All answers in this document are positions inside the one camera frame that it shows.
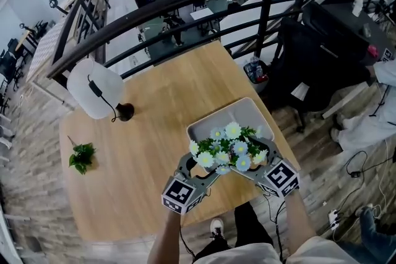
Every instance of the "blue flower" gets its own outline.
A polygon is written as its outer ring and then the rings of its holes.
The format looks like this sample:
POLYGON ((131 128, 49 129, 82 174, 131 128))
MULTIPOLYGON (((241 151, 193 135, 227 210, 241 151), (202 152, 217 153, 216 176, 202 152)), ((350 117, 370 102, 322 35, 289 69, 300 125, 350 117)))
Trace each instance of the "blue flower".
POLYGON ((228 153, 221 151, 216 154, 216 162, 218 164, 228 164, 230 162, 230 157, 228 156, 228 153))
POLYGON ((236 122, 231 122, 225 127, 225 133, 230 140, 241 136, 241 126, 236 122))
POLYGON ((250 157, 248 157, 248 155, 242 155, 236 161, 235 166, 238 169, 238 171, 246 172, 250 168, 250 164, 251 164, 250 157))
POLYGON ((224 129, 214 128, 210 131, 210 138, 214 140, 221 140, 225 137, 224 129))
POLYGON ((220 145, 219 141, 214 141, 211 146, 209 146, 211 150, 215 150, 216 153, 222 150, 222 146, 220 145))
POLYGON ((233 150, 237 155, 246 154, 246 152, 248 151, 248 145, 245 142, 237 141, 233 145, 233 150))
POLYGON ((231 169, 229 167, 227 167, 227 166, 219 166, 216 169, 216 173, 219 174, 219 175, 225 175, 225 174, 227 174, 230 171, 231 171, 231 169))
POLYGON ((264 138, 264 136, 262 134, 262 129, 263 129, 263 126, 258 126, 258 128, 256 130, 256 134, 255 134, 256 138, 264 138))

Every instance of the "small green plant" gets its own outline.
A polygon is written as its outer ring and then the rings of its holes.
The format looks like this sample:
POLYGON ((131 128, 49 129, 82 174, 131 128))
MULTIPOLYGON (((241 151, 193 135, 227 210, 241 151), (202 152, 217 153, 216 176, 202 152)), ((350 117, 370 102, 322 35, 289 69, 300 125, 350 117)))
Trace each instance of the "small green plant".
POLYGON ((74 166, 78 172, 84 175, 87 172, 87 166, 92 165, 92 156, 95 153, 95 149, 92 143, 76 145, 73 141, 73 150, 69 158, 69 167, 74 166))

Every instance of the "black pants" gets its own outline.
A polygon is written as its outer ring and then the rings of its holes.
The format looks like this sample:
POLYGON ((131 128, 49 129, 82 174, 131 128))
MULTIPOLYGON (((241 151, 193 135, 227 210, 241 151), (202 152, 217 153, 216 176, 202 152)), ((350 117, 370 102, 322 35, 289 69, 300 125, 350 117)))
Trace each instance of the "black pants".
MULTIPOLYGON (((257 215, 249 202, 235 208, 235 225, 235 247, 252 243, 269 243, 273 246, 271 237, 257 219, 257 215)), ((230 248, 226 240, 222 237, 216 237, 196 255, 195 261, 213 253, 229 250, 230 248)))
POLYGON ((181 32, 176 32, 176 33, 173 35, 173 37, 174 37, 174 39, 175 39, 177 45, 181 45, 181 44, 183 43, 183 42, 181 41, 181 32))

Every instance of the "white lamp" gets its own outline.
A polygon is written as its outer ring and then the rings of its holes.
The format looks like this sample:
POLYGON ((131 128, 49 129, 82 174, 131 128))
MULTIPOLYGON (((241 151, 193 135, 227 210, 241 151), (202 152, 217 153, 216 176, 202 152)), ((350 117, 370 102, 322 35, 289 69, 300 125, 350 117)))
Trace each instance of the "white lamp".
POLYGON ((122 78, 91 59, 83 59, 72 69, 67 89, 94 119, 102 119, 114 112, 113 122, 116 118, 128 121, 134 115, 133 105, 119 104, 124 89, 122 78))

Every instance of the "metal railing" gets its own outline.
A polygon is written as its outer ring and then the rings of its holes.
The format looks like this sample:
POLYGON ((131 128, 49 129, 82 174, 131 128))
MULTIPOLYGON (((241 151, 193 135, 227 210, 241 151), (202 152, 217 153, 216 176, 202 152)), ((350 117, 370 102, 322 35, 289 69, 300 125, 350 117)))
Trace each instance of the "metal railing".
POLYGON ((76 25, 77 19, 77 46, 86 37, 105 26, 106 8, 110 9, 109 0, 75 0, 70 11, 67 12, 66 21, 63 25, 61 35, 58 38, 54 52, 54 61, 63 57, 64 48, 70 32, 75 32, 72 27, 76 25))
MULTIPOLYGON (((159 0, 156 2, 153 2, 151 4, 148 4, 140 9, 137 9, 136 11, 130 12, 126 14, 125 16, 119 18, 118 20, 115 20, 114 22, 110 23, 109 25, 105 26, 104 28, 100 29, 96 33, 90 35, 85 41, 82 41, 79 43, 76 47, 74 47, 72 50, 69 52, 65 53, 64 56, 62 56, 60 59, 55 59, 53 65, 50 67, 49 72, 48 72, 48 77, 51 79, 57 80, 60 84, 66 85, 65 82, 67 81, 67 78, 63 75, 63 73, 67 70, 71 70, 75 64, 87 56, 90 52, 94 51, 96 48, 104 45, 105 43, 111 41, 112 39, 116 38, 117 36, 135 28, 140 25, 142 25, 145 22, 148 22, 156 17, 159 17, 163 14, 166 14, 168 12, 172 12, 176 9, 179 9, 181 7, 196 3, 201 0, 159 0)), ((222 17, 226 17, 230 14, 234 14, 237 12, 243 12, 249 9, 253 8, 261 8, 260 11, 260 16, 257 16, 256 20, 253 21, 248 21, 239 25, 235 25, 233 27, 227 28, 225 30, 220 30, 219 32, 216 32, 212 35, 208 35, 204 37, 203 39, 191 43, 191 44, 186 44, 182 47, 175 48, 169 53, 166 53, 160 57, 157 57, 155 59, 151 59, 148 62, 145 62, 121 75, 122 78, 128 78, 129 76, 149 67, 149 66, 154 66, 157 65, 158 63, 161 63, 162 61, 175 57, 181 53, 184 53, 186 51, 189 51, 192 48, 198 47, 200 45, 204 45, 212 40, 215 40, 217 38, 220 38, 223 35, 227 35, 229 33, 242 30, 244 28, 251 27, 253 25, 258 25, 258 31, 256 34, 253 34, 247 38, 244 38, 242 40, 235 41, 234 43, 230 43, 225 45, 226 49, 233 48, 235 46, 241 45, 243 43, 248 43, 252 40, 256 40, 256 45, 253 48, 249 48, 247 50, 244 50, 242 52, 239 52, 237 54, 232 54, 232 57, 238 58, 241 56, 244 56, 246 54, 249 54, 251 52, 255 52, 256 56, 260 56, 260 52, 262 48, 272 45, 276 43, 276 40, 269 41, 264 43, 264 39, 267 35, 274 34, 279 31, 278 28, 267 28, 267 23, 270 21, 278 20, 283 17, 289 17, 289 16, 297 16, 302 12, 301 6, 303 5, 304 1, 306 0, 261 0, 259 2, 255 2, 252 4, 247 4, 243 5, 239 8, 233 9, 231 11, 229 10, 224 10, 221 12, 214 13, 210 16, 198 19, 193 22, 186 23, 184 25, 180 25, 176 28, 173 28, 171 30, 168 30, 164 33, 161 33, 153 38, 150 38, 142 43, 139 43, 138 45, 126 50, 125 52, 119 54, 118 56, 110 59, 109 61, 106 61, 104 63, 105 67, 111 67, 115 65, 116 63, 128 58, 129 56, 132 56, 134 53, 147 48, 150 45, 153 45, 155 43, 158 43, 161 40, 164 40, 165 38, 171 37, 175 33, 181 32, 181 31, 186 31, 190 28, 197 27, 199 25, 202 25, 203 23, 207 23, 222 17), (270 7, 272 4, 278 4, 281 2, 289 2, 289 1, 294 1, 294 5, 289 8, 286 12, 282 12, 279 14, 274 14, 270 15, 270 7)), ((366 8, 368 8, 369 4, 372 2, 372 0, 368 0, 366 2, 366 8)))

